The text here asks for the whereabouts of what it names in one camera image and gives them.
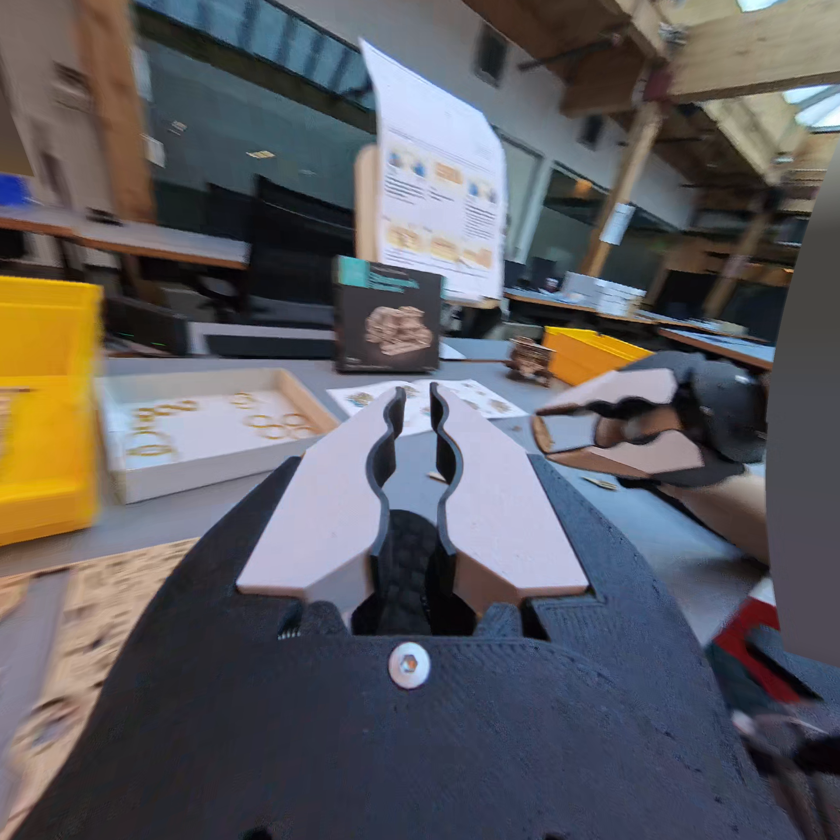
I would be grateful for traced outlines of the person's right forearm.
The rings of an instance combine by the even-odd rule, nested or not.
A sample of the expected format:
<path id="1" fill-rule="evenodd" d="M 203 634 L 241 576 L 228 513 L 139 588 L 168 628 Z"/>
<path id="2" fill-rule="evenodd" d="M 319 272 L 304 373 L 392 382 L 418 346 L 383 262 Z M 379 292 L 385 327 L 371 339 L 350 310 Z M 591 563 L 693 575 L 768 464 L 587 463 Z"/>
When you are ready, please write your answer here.
<path id="1" fill-rule="evenodd" d="M 762 472 L 745 465 L 718 465 L 662 474 L 649 482 L 745 557 L 770 566 Z"/>

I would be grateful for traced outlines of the open instruction booklet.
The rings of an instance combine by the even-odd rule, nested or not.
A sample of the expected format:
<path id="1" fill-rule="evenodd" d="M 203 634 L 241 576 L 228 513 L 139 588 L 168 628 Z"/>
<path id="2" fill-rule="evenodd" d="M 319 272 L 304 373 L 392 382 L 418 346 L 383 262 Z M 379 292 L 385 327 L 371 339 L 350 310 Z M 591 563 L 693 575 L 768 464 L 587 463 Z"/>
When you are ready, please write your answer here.
<path id="1" fill-rule="evenodd" d="M 328 389 L 327 393 L 347 417 L 352 417 L 375 399 L 390 390 L 402 387 L 406 393 L 403 436 L 432 431 L 429 393 L 432 384 L 441 385 L 488 420 L 525 417 L 526 412 L 506 398 L 475 380 L 382 381 L 370 385 L 353 385 Z"/>

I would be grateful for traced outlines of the black model kit box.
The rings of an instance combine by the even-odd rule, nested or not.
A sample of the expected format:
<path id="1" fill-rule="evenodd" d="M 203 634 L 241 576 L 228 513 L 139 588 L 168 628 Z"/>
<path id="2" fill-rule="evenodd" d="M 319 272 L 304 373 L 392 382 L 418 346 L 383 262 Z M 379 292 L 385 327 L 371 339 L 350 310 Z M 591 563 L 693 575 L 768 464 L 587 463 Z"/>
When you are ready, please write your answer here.
<path id="1" fill-rule="evenodd" d="M 436 371 L 443 289 L 439 274 L 336 257 L 334 369 L 342 374 Z"/>

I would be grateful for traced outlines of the assembled wooden model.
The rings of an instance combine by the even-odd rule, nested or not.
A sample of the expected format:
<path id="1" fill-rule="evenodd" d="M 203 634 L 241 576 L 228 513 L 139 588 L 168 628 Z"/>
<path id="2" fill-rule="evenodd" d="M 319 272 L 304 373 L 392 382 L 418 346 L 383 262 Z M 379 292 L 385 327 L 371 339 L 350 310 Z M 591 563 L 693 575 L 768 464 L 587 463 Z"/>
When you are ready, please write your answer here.
<path id="1" fill-rule="evenodd" d="M 509 355 L 504 362 L 511 375 L 549 388 L 553 382 L 551 364 L 555 352 L 527 337 L 509 340 Z"/>

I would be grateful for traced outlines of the yellow storage bin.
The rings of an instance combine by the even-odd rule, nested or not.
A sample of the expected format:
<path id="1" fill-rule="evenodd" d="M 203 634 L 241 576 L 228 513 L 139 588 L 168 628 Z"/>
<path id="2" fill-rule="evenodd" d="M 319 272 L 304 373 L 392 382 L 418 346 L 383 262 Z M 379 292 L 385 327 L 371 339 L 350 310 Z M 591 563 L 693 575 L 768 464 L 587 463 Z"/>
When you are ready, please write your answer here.
<path id="1" fill-rule="evenodd" d="M 97 285 L 1 278 L 3 547 L 96 520 L 102 302 Z"/>
<path id="2" fill-rule="evenodd" d="M 654 353 L 594 330 L 545 327 L 542 346 L 551 350 L 549 371 L 558 381 L 581 385 Z"/>

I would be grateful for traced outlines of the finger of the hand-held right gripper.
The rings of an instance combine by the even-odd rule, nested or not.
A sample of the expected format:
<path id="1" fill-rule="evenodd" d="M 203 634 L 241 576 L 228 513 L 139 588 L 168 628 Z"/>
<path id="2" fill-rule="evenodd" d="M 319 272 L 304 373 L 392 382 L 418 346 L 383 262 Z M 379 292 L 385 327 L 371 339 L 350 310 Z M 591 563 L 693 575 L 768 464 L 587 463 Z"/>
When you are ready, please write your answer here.
<path id="1" fill-rule="evenodd" d="M 646 416 L 677 421 L 675 399 L 679 382 L 665 367 L 609 371 L 573 386 L 536 410 L 536 417 L 593 413 L 630 420 Z"/>
<path id="2" fill-rule="evenodd" d="M 701 469 L 701 446 L 673 408 L 603 414 L 594 408 L 543 410 L 543 454 L 560 466 L 648 480 Z"/>

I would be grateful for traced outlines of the laser-cut wooden puzzle sheet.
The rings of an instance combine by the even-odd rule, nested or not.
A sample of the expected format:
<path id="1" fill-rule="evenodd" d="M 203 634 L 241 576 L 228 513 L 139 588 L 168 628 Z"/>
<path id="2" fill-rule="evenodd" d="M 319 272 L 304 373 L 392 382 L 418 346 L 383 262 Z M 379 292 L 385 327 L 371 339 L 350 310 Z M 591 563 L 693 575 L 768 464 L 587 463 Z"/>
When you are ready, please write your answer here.
<path id="1" fill-rule="evenodd" d="M 134 625 L 196 542 L 2 578 L 2 838 L 67 761 Z"/>

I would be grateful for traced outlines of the dark monitor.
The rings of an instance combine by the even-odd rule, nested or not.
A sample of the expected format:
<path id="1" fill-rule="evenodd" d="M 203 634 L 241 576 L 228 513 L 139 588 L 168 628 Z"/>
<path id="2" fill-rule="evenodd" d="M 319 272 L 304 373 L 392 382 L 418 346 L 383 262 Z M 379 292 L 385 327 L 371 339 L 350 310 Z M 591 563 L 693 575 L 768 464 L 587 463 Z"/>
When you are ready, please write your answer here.
<path id="1" fill-rule="evenodd" d="M 333 305 L 333 261 L 354 256 L 352 210 L 257 175 L 247 231 L 250 296 Z"/>

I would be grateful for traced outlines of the wooden sheet stand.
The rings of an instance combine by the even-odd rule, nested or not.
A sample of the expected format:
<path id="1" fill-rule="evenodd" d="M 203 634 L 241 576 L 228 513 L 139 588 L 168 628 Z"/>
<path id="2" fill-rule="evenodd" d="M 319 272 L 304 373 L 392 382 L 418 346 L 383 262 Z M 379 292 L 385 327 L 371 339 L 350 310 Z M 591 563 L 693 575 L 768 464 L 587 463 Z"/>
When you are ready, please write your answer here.
<path id="1" fill-rule="evenodd" d="M 353 164 L 354 255 L 380 262 L 377 225 L 380 216 L 380 155 L 376 143 L 365 145 Z"/>

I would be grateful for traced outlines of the printed instruction sheet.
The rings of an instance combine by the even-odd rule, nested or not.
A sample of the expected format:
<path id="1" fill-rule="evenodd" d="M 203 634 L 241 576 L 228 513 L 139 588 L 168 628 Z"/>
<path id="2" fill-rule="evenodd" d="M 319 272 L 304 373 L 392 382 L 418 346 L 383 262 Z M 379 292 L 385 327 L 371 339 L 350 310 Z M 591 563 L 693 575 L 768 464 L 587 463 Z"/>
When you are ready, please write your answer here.
<path id="1" fill-rule="evenodd" d="M 364 39 L 372 83 L 379 261 L 443 278 L 460 301 L 498 300 L 508 228 L 505 152 L 485 115 Z"/>

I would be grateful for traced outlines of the white tray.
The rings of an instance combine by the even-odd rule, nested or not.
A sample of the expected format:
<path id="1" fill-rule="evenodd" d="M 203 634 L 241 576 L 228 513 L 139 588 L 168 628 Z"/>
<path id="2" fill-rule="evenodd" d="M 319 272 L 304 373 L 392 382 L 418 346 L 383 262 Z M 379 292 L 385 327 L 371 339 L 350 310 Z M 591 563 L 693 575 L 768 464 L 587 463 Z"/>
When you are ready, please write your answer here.
<path id="1" fill-rule="evenodd" d="M 108 375 L 95 387 L 123 504 L 268 473 L 340 425 L 284 368 Z"/>

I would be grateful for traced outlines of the stack of white boxes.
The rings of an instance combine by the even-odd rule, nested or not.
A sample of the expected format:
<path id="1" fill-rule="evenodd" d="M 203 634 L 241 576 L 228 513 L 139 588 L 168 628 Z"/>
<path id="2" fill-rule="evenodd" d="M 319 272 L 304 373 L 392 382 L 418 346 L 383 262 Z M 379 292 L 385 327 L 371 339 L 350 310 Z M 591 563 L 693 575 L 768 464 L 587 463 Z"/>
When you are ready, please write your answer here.
<path id="1" fill-rule="evenodd" d="M 606 316 L 632 317 L 647 295 L 646 290 L 628 287 L 609 280 L 567 272 L 560 286 L 565 301 Z"/>

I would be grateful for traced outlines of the pile of tan rubber bands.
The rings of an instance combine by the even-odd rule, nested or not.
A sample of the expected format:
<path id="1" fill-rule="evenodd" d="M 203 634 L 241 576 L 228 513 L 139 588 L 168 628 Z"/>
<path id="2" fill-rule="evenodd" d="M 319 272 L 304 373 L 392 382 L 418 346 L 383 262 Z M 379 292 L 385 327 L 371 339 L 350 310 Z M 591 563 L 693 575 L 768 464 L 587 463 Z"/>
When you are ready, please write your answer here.
<path id="1" fill-rule="evenodd" d="M 123 450 L 161 463 L 250 451 L 316 436 L 316 424 L 276 392 L 197 395 L 133 406 Z"/>

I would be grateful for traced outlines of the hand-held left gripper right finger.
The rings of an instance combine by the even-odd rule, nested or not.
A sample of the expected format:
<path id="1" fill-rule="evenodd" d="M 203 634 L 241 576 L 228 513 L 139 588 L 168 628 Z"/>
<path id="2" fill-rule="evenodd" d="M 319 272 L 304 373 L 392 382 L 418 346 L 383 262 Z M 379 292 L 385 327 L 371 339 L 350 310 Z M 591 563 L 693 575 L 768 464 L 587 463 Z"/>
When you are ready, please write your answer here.
<path id="1" fill-rule="evenodd" d="M 473 629 L 490 607 L 583 595 L 589 579 L 527 450 L 449 387 L 429 387 L 437 546 L 428 564 L 432 629 Z"/>

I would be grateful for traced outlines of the red and black object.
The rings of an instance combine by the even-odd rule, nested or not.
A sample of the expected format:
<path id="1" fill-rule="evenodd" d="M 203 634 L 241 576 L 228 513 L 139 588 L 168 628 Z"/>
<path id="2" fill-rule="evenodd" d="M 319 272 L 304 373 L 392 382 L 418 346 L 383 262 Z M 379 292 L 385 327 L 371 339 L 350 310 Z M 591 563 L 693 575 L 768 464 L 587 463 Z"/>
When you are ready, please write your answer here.
<path id="1" fill-rule="evenodd" d="M 749 592 L 736 611 L 711 639 L 711 653 L 723 653 L 741 666 L 746 676 L 772 700 L 784 704 L 821 700 L 811 688 L 774 659 L 760 654 L 749 642 L 753 632 L 763 629 L 779 632 L 780 622 L 774 587 L 766 574 Z"/>

